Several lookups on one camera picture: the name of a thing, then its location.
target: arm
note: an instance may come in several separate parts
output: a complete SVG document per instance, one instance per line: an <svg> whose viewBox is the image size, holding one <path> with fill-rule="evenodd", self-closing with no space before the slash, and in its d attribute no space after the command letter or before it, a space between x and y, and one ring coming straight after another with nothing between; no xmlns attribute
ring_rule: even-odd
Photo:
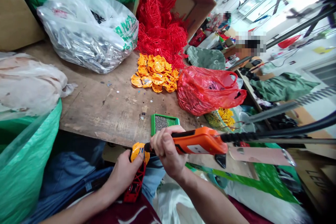
<svg viewBox="0 0 336 224"><path fill-rule="evenodd" d="M72 207L51 216L42 223L84 223L94 215L108 208L129 187L142 163L143 157L141 155L138 155L130 163L130 153L130 150L126 150L118 157L110 177L102 188L85 197Z"/></svg>
<svg viewBox="0 0 336 224"><path fill-rule="evenodd" d="M173 132L184 131L180 125L171 126L157 132L150 140L151 147L159 156L167 174L187 193L205 223L248 223L214 185L185 167L187 155L177 153L171 136Z"/></svg>

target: person's left hand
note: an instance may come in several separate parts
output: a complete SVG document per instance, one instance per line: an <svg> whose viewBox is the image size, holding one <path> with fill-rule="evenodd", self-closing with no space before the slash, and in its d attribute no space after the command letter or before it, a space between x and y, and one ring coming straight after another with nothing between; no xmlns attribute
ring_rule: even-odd
<svg viewBox="0 0 336 224"><path fill-rule="evenodd" d="M117 159L117 162L112 170L112 173L106 183L101 188L107 194L113 192L111 195L118 193L121 195L132 183L135 174L143 162L143 156L138 155L131 163L129 156L131 151L128 149L124 151Z"/></svg>

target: finger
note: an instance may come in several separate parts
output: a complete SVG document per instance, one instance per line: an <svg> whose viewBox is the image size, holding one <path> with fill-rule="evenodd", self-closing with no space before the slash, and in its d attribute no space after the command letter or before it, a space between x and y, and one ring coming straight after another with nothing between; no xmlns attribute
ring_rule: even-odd
<svg viewBox="0 0 336 224"><path fill-rule="evenodd" d="M131 154L131 150L127 149L123 153L121 153L120 156L125 156L125 157L129 158L130 154Z"/></svg>
<svg viewBox="0 0 336 224"><path fill-rule="evenodd" d="M151 145L151 147L152 147L152 149L154 149L154 151L155 151L155 154L157 155L157 156L159 156L159 151L157 150L157 148L156 148L156 142L157 142L157 140L158 140L158 135L159 135L159 133L160 133L160 131L157 131L156 132L156 134L151 138L151 143L150 143L150 145Z"/></svg>
<svg viewBox="0 0 336 224"><path fill-rule="evenodd" d="M166 133L172 134L172 133L180 133L185 132L186 130L182 128L181 125L173 125L166 128Z"/></svg>
<svg viewBox="0 0 336 224"><path fill-rule="evenodd" d="M160 156L164 156L165 150L162 145L162 136L166 132L166 128L163 128L157 136L156 148Z"/></svg>
<svg viewBox="0 0 336 224"><path fill-rule="evenodd" d="M132 162L132 169L134 172L137 172L140 165L142 164L142 162L144 161L144 157L142 155L142 153L140 153Z"/></svg>
<svg viewBox="0 0 336 224"><path fill-rule="evenodd" d="M162 136L162 145L164 148L164 152L167 157L169 156L177 156L177 150L174 144L174 140L169 133L164 133Z"/></svg>

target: person's right hand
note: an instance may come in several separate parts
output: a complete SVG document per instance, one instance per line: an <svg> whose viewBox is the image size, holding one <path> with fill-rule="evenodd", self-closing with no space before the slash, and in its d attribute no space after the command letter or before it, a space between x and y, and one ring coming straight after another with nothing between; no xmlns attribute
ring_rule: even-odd
<svg viewBox="0 0 336 224"><path fill-rule="evenodd" d="M179 132L185 132L185 130L180 125L174 125L163 128L150 139L150 146L160 158L166 173L176 181L181 178L188 157L187 154L179 155L177 153L171 135Z"/></svg>

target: orange soldering iron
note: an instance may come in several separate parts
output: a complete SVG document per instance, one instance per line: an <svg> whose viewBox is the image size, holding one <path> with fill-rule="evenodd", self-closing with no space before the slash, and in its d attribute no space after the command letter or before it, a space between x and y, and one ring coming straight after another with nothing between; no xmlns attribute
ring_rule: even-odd
<svg viewBox="0 0 336 224"><path fill-rule="evenodd" d="M221 135L214 129L202 127L191 131L172 134L176 150L179 154L226 154L228 146ZM150 143L146 143L145 151L155 153Z"/></svg>

